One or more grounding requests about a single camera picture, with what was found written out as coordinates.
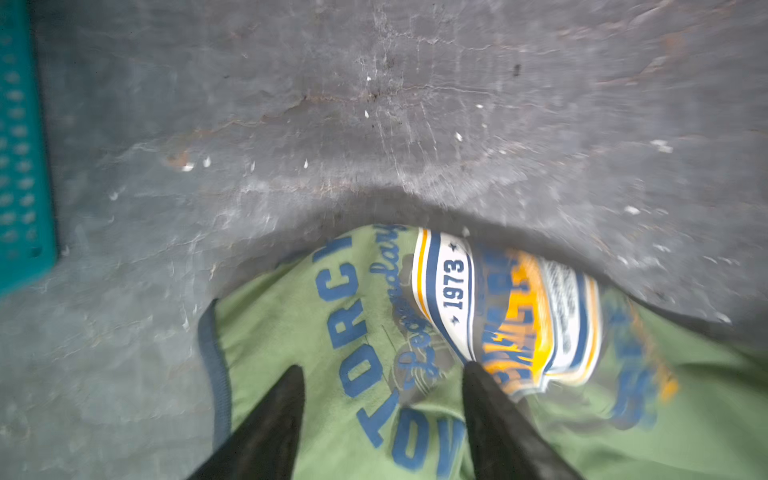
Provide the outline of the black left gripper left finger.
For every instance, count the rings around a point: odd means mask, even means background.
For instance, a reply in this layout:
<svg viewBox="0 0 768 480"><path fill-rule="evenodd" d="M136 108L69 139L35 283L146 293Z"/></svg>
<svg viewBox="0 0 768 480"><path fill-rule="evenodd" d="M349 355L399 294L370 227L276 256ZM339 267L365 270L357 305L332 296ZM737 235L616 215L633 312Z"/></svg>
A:
<svg viewBox="0 0 768 480"><path fill-rule="evenodd" d="M290 479L298 455L304 406L303 370L293 365L189 478Z"/></svg>

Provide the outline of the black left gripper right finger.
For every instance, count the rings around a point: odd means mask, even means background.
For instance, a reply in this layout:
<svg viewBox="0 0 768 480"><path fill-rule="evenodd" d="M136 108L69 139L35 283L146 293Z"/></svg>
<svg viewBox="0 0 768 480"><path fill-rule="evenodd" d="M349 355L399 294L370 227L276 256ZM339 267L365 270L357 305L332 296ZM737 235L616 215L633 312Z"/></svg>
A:
<svg viewBox="0 0 768 480"><path fill-rule="evenodd" d="M464 366L462 396L477 479L577 480L581 477L543 440L477 362Z"/></svg>

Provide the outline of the green tank top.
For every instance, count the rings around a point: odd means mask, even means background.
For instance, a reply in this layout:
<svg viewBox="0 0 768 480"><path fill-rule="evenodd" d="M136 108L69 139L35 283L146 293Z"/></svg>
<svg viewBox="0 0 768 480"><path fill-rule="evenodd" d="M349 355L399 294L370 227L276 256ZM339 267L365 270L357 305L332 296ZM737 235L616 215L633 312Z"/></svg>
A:
<svg viewBox="0 0 768 480"><path fill-rule="evenodd" d="M579 479L763 479L767 357L567 265L376 224L205 311L214 451L291 366L290 479L477 479L462 379L477 362Z"/></svg>

